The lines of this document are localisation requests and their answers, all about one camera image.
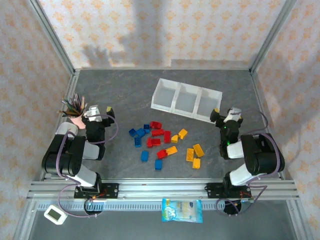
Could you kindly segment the pink pencil cup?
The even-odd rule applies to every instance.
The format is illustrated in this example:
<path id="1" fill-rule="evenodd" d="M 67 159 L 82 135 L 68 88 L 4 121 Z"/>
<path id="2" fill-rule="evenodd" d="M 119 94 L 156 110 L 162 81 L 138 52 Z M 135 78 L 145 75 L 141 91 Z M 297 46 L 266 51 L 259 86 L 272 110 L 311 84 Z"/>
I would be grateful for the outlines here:
<path id="1" fill-rule="evenodd" d="M 79 115 L 77 117 L 75 116 L 70 116 L 69 119 L 71 122 L 76 125 L 80 130 L 83 130 L 86 128 L 86 124 L 83 122 L 83 115 Z"/>

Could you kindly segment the coloured pencils bundle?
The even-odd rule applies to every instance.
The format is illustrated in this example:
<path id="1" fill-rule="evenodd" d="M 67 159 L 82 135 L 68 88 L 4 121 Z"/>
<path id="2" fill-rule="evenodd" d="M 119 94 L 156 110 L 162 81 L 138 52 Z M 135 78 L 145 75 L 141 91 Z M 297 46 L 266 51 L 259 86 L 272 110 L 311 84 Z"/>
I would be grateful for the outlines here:
<path id="1" fill-rule="evenodd" d="M 64 96 L 61 103 L 66 107 L 66 110 L 59 110 L 63 117 L 77 118 L 85 113 L 88 103 L 84 96 L 80 97 L 77 92 L 74 92 L 71 97 Z"/>

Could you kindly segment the small green circuit board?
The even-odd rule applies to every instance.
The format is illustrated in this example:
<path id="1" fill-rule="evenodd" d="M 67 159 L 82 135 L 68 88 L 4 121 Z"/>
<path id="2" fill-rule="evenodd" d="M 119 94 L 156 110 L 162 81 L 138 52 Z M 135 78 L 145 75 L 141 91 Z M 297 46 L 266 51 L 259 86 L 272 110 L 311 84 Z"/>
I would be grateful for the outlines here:
<path id="1" fill-rule="evenodd" d="M 241 212 L 245 212 L 254 202 L 254 198 L 253 197 L 249 197 L 249 198 L 242 198 L 241 199 Z"/>

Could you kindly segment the white digital timer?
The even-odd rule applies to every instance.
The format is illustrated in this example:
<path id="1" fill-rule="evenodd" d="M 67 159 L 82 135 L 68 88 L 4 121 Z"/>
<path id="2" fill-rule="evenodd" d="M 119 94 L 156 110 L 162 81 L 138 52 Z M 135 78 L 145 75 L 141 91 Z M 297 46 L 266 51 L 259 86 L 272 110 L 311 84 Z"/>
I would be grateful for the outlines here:
<path id="1" fill-rule="evenodd" d="M 63 212 L 58 206 L 51 204 L 44 212 L 44 217 L 55 225 L 62 225 L 68 215 Z"/>

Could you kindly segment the blue snack bag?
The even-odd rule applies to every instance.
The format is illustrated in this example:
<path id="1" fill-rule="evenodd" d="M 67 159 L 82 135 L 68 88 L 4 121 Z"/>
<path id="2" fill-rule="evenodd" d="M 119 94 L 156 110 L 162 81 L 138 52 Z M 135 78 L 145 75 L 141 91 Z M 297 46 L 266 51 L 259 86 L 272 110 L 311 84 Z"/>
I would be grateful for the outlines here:
<path id="1" fill-rule="evenodd" d="M 202 201 L 196 200 L 170 200 L 162 199 L 162 222 L 188 222 L 203 223 Z"/>

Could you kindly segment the aluminium table edge rail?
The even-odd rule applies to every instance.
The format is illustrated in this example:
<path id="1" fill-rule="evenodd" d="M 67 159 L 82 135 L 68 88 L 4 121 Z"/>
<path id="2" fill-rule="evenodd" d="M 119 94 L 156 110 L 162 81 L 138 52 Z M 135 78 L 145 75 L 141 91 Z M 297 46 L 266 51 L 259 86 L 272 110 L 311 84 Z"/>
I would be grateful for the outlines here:
<path id="1" fill-rule="evenodd" d="M 267 113 L 266 113 L 266 111 L 264 110 L 264 106 L 263 106 L 263 102 L 262 102 L 262 98 L 261 98 L 261 96 L 260 96 L 260 93 L 259 93 L 259 90 L 258 90 L 258 87 L 257 87 L 257 83 L 256 83 L 256 80 L 255 80 L 255 78 L 254 78 L 254 75 L 251 75 L 250 76 L 250 78 L 251 78 L 251 82 L 252 82 L 252 85 L 253 85 L 253 89 L 254 89 L 254 92 L 255 92 L 255 95 L 256 95 L 256 98 L 257 98 L 257 102 L 258 102 L 258 107 L 259 107 L 259 110 L 263 113 L 263 115 L 265 116 L 265 118 L 264 117 L 262 117 L 262 120 L 263 120 L 263 123 L 264 123 L 264 125 L 266 126 L 266 128 L 265 128 L 265 132 L 266 133 L 270 133 L 270 120 L 268 120 L 268 116 L 267 116 Z"/>
<path id="2" fill-rule="evenodd" d="M 81 71 L 80 69 L 76 69 L 75 72 L 70 77 L 66 91 L 62 95 L 63 97 L 70 97 L 74 94 L 74 92 L 76 90 L 78 78 L 80 75 L 80 71 Z M 60 103 L 60 106 L 57 111 L 57 120 L 56 120 L 55 127 L 52 132 L 52 137 L 51 137 L 51 140 L 49 141 L 49 143 L 51 143 L 51 141 L 53 140 L 55 133 L 56 133 L 57 129 L 59 128 L 60 124 L 67 120 L 67 118 L 63 117 L 62 114 L 60 113 L 60 111 L 64 111 L 67 107 L 61 101 L 59 101 L 59 103 Z"/>

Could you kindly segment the thin aluminium frame rail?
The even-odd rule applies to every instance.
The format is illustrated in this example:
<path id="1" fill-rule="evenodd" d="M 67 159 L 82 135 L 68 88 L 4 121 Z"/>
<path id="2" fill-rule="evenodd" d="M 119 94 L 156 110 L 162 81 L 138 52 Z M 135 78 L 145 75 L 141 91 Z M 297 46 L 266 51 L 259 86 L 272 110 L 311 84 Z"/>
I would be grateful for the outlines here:
<path id="1" fill-rule="evenodd" d="M 217 70 L 217 71 L 250 71 L 250 68 L 248 67 L 231 67 L 231 68 L 208 68 L 208 67 L 202 67 L 202 68 L 186 68 L 186 67 L 111 67 L 111 68 L 98 68 L 98 67 L 81 67 L 81 68 L 75 68 L 74 72 L 80 72 L 80 71 L 93 71 L 93 70 Z"/>

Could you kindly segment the aluminium frame post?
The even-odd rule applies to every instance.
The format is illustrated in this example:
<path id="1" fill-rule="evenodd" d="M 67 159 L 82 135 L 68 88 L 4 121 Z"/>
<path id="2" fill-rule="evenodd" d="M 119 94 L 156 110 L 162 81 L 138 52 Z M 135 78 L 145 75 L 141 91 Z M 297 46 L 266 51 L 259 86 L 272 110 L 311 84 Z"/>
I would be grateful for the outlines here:
<path id="1" fill-rule="evenodd" d="M 268 32 L 258 54 L 256 55 L 251 67 L 248 69 L 251 76 L 253 76 L 257 71 L 273 41 L 276 39 L 279 31 L 281 30 L 289 14 L 293 10 L 296 2 L 297 0 L 285 0 L 284 5 L 282 6 L 277 18 L 275 19 L 270 31 Z"/>
<path id="2" fill-rule="evenodd" d="M 41 3 L 39 0 L 27 0 L 31 9 L 34 11 L 35 17 L 37 18 L 41 29 L 44 31 L 44 34 L 50 41 L 55 53 L 57 54 L 58 58 L 61 60 L 62 65 L 67 70 L 67 72 L 73 76 L 75 74 L 75 68 L 67 55 L 61 41 L 59 40 L 58 35 L 56 34 L 52 24 L 48 16 L 45 13 Z"/>

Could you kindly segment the wide aluminium base rail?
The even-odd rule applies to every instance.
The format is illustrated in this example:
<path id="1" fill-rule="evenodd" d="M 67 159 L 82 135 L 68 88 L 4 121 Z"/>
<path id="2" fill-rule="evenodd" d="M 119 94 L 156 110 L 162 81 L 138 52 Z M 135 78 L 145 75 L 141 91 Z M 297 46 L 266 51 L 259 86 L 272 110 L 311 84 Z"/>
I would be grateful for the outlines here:
<path id="1" fill-rule="evenodd" d="M 173 200 L 207 199 L 205 191 L 207 183 L 221 183 L 219 178 L 109 178 L 103 183 L 118 183 L 118 200 L 128 201 L 156 201 L 162 198 Z M 72 182 L 60 178 L 47 178 L 43 181 L 33 181 L 27 198 L 37 200 L 55 200 L 63 187 Z M 298 200 L 298 189 L 293 180 L 280 178 L 262 178 L 251 184 L 251 195 L 256 197 L 262 187 L 266 190 L 259 197 L 260 200 Z"/>

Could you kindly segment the aluminium frame bar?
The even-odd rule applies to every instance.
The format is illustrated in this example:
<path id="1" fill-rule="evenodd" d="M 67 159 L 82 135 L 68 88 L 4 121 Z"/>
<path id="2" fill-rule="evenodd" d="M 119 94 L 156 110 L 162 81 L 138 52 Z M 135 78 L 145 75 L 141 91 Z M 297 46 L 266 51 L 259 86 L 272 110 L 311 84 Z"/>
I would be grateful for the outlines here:
<path id="1" fill-rule="evenodd" d="M 13 240 L 29 239 L 35 216 L 38 210 L 38 205 L 38 201 L 30 199 L 25 203 L 22 209 L 22 214 L 18 221 L 17 228 L 13 236 Z"/>
<path id="2" fill-rule="evenodd" d="M 286 201 L 290 218 L 292 221 L 294 233 L 297 240 L 308 240 L 306 230 L 303 223 L 303 218 L 297 205 L 296 200 Z"/>

